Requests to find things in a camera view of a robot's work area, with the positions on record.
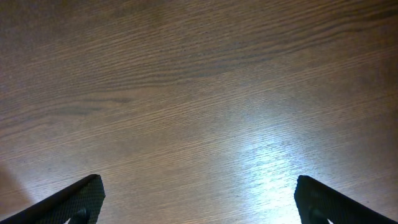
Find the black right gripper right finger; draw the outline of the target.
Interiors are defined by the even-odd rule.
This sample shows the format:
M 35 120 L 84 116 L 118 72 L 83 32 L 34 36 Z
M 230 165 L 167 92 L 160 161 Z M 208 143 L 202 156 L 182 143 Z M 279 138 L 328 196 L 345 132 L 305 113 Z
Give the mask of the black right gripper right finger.
M 397 224 L 307 175 L 300 175 L 294 199 L 302 224 Z

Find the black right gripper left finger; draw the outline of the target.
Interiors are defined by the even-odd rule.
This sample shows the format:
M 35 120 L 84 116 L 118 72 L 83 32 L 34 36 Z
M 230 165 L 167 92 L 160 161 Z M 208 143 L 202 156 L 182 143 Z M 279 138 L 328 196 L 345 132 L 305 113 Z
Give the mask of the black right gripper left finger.
M 1 224 L 96 224 L 104 199 L 101 176 L 91 174 Z

